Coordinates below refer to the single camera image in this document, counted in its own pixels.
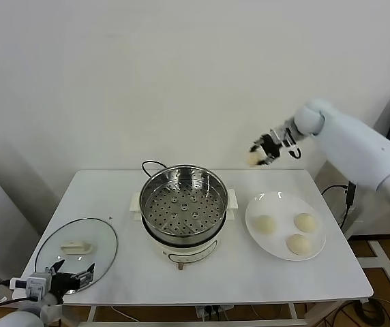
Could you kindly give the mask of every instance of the glass lid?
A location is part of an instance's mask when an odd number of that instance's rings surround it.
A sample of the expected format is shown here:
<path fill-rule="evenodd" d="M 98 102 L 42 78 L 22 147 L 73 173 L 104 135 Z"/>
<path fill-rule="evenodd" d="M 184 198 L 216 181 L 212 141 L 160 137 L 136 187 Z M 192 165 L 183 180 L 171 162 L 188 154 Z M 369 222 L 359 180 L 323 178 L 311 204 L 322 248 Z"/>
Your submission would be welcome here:
<path fill-rule="evenodd" d="M 84 218 L 71 221 L 48 237 L 37 254 L 36 272 L 45 271 L 55 262 L 65 260 L 60 273 L 80 273 L 95 264 L 93 281 L 79 292 L 99 281 L 115 260 L 118 239 L 115 230 L 103 220 Z"/>

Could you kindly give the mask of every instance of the white plate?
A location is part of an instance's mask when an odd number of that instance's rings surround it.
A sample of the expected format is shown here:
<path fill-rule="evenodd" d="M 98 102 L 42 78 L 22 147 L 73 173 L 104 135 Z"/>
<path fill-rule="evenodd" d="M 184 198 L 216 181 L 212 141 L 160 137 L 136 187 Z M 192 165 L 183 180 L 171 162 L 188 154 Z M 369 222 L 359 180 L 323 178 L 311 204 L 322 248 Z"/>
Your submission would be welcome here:
<path fill-rule="evenodd" d="M 318 222 L 315 232 L 305 233 L 299 230 L 294 223 L 299 213 L 309 213 Z M 268 215 L 275 219 L 277 230 L 272 235 L 260 233 L 255 226 L 255 219 L 261 215 Z M 325 229 L 323 221 L 316 210 L 307 202 L 284 192 L 262 193 L 250 200 L 245 212 L 245 222 L 252 238 L 270 254 L 292 261 L 308 260 L 316 257 L 325 245 Z M 286 239 L 293 234 L 307 236 L 312 243 L 312 251 L 308 255 L 297 255 L 288 249 Z"/>

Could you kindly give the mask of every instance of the steamed bun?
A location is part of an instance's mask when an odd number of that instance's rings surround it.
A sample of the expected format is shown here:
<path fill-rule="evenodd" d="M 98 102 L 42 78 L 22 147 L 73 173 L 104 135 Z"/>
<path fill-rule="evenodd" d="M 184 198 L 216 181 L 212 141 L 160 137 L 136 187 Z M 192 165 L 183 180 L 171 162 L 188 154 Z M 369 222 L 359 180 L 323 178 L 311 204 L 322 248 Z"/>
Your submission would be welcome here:
<path fill-rule="evenodd" d="M 265 235 L 273 234 L 277 230 L 277 222 L 271 216 L 261 215 L 255 219 L 256 229 Z"/>
<path fill-rule="evenodd" d="M 318 227 L 317 220 L 308 213 L 300 213 L 295 217 L 295 226 L 305 233 L 312 233 Z"/>
<path fill-rule="evenodd" d="M 289 250 L 297 255 L 307 255 L 312 251 L 310 239 L 304 235 L 294 234 L 286 239 Z"/>

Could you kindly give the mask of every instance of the white stand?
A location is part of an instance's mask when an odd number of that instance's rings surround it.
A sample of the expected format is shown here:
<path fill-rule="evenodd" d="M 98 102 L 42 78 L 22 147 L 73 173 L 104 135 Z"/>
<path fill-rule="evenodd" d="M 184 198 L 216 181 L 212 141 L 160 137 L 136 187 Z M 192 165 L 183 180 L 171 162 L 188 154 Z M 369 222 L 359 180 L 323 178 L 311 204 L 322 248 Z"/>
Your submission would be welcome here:
<path fill-rule="evenodd" d="M 359 213 L 355 220 L 358 220 L 360 218 L 360 215 L 362 213 Z M 345 231 L 344 235 L 345 238 L 348 240 L 353 233 L 357 229 L 357 224 L 355 222 L 352 223 L 352 225 Z M 369 257 L 369 258 L 357 258 L 357 260 L 360 263 L 360 266 L 363 269 L 366 268 L 382 268 L 385 271 L 385 274 L 387 278 L 390 280 L 390 259 L 387 257 L 387 254 L 385 253 L 385 250 L 381 247 L 380 243 L 377 240 L 369 240 L 367 242 L 372 252 L 374 252 L 375 257 Z"/>
<path fill-rule="evenodd" d="M 314 326 L 317 322 L 320 322 L 322 318 L 336 310 L 343 301 L 335 302 L 320 302 L 316 303 L 305 315 L 304 318 L 298 318 L 295 310 L 295 303 L 287 303 L 290 319 L 276 319 L 276 320 L 249 320 L 249 321 L 227 321 L 227 322 L 95 322 L 96 306 L 92 306 L 89 317 L 86 322 L 81 322 L 78 325 L 70 325 L 70 327 L 135 327 L 135 326 L 167 326 L 167 327 L 279 327 L 279 326 Z"/>

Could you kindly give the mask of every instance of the metal rim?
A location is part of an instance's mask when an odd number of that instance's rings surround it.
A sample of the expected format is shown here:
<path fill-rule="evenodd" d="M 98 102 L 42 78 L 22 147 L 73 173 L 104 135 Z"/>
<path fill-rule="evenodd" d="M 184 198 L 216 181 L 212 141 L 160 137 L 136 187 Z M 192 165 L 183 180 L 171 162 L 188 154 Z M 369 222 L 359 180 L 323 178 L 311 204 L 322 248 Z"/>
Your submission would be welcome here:
<path fill-rule="evenodd" d="M 219 232 L 222 230 L 222 228 L 224 227 L 224 224 L 225 224 L 225 220 L 226 220 L 226 213 L 224 213 L 224 219 L 222 220 L 221 225 L 219 226 L 217 231 L 215 233 L 213 233 L 212 235 L 210 235 L 209 237 L 207 237 L 206 239 L 204 239 L 204 240 L 201 240 L 201 241 L 199 241 L 197 243 L 194 243 L 194 244 L 175 244 L 175 243 L 169 243 L 169 242 L 167 242 L 165 240 L 162 240 L 157 235 L 152 233 L 151 230 L 149 229 L 149 226 L 147 225 L 147 222 L 145 221 L 145 218 L 142 216 L 142 223 L 143 223 L 145 229 L 147 230 L 148 234 L 152 238 L 154 238 L 157 242 L 159 242 L 159 243 L 161 243 L 163 245 L 166 245 L 167 247 L 174 247 L 174 248 L 177 248 L 177 249 L 189 249 L 191 247 L 198 247 L 200 245 L 203 245 L 203 244 L 209 242 L 212 238 L 217 236 L 219 234 Z"/>
<path fill-rule="evenodd" d="M 163 170 L 159 170 L 153 176 L 151 176 L 147 180 L 147 182 L 143 185 L 142 189 L 140 190 L 139 201 L 141 201 L 142 194 L 144 194 L 145 189 L 154 181 L 154 179 L 156 179 L 158 176 L 162 176 L 163 174 L 166 174 L 167 172 L 170 172 L 172 170 L 176 170 L 176 169 L 179 169 L 179 168 L 194 168 L 194 169 L 197 169 L 197 170 L 205 171 L 205 172 L 207 172 L 208 174 L 210 174 L 212 177 L 214 177 L 216 179 L 216 181 L 220 184 L 221 188 L 224 190 L 224 212 L 220 215 L 220 217 L 218 217 L 218 220 L 221 221 L 221 219 L 222 219 L 223 221 L 225 221 L 225 215 L 226 215 L 227 206 L 228 206 L 228 191 L 227 191 L 227 188 L 226 188 L 224 182 L 219 178 L 219 176 L 217 174 L 215 174 L 214 172 L 212 172 L 212 171 L 210 171 L 210 170 L 208 170 L 208 169 L 206 169 L 204 167 L 200 167 L 200 166 L 183 164 L 183 165 L 170 166 L 170 167 L 164 168 Z M 193 237 L 193 236 L 197 236 L 197 235 L 201 235 L 201 234 L 207 233 L 209 230 L 212 230 L 213 228 L 217 228 L 218 227 L 217 225 L 212 225 L 209 228 L 207 228 L 205 230 L 202 230 L 202 231 L 199 231 L 199 232 L 196 232 L 196 233 L 185 234 L 185 235 L 176 235 L 176 234 L 173 234 L 172 232 L 167 232 L 165 230 L 161 230 L 157 226 L 153 225 L 145 217 L 145 210 L 144 210 L 144 208 L 143 208 L 141 203 L 139 204 L 139 206 L 140 206 L 140 211 L 142 213 L 142 218 L 145 219 L 145 223 L 150 228 L 154 229 L 157 233 L 160 233 L 160 234 L 166 234 L 166 235 L 169 235 L 169 236 L 175 236 L 175 237 L 179 237 L 179 238 L 190 238 L 190 237 Z"/>
<path fill-rule="evenodd" d="M 80 218 L 80 219 L 75 219 L 73 221 L 70 221 L 69 223 L 66 223 L 65 225 L 61 226 L 60 228 L 58 228 L 57 230 L 55 230 L 50 236 L 48 236 L 44 242 L 44 244 L 42 244 L 42 246 L 40 247 L 37 255 L 36 255 L 36 258 L 34 259 L 34 272 L 36 273 L 36 264 L 38 263 L 38 257 L 39 257 L 39 254 L 40 254 L 40 251 L 44 248 L 44 245 L 48 242 L 48 240 L 51 238 L 51 236 L 53 236 L 54 234 L 56 234 L 59 230 L 61 230 L 62 228 L 64 228 L 65 226 L 68 226 L 70 225 L 71 223 L 75 223 L 77 221 L 82 221 L 82 220 L 98 220 L 98 221 L 102 221 L 103 223 L 105 223 L 106 225 L 108 225 L 111 230 L 113 231 L 113 233 L 115 233 L 115 238 L 116 238 L 116 251 L 115 251 L 115 255 L 113 256 L 113 259 L 112 259 L 112 262 L 108 265 L 107 269 L 104 271 L 104 273 L 101 275 L 101 277 L 99 279 L 96 279 L 94 283 L 90 283 L 89 285 L 86 285 L 82 288 L 79 288 L 78 290 L 74 291 L 74 290 L 70 290 L 70 292 L 66 293 L 65 295 L 70 295 L 70 294 L 74 294 L 74 293 L 79 293 L 85 289 L 87 289 L 88 287 L 91 287 L 93 284 L 95 284 L 96 282 L 98 282 L 107 272 L 108 270 L 110 269 L 110 267 L 113 265 L 113 262 L 115 262 L 115 258 L 116 258 L 116 255 L 118 253 L 118 248 L 119 248 L 119 240 L 118 240 L 118 234 L 116 234 L 115 232 L 115 229 L 107 222 L 107 221 L 104 221 L 102 219 L 98 219 L 98 218 Z"/>

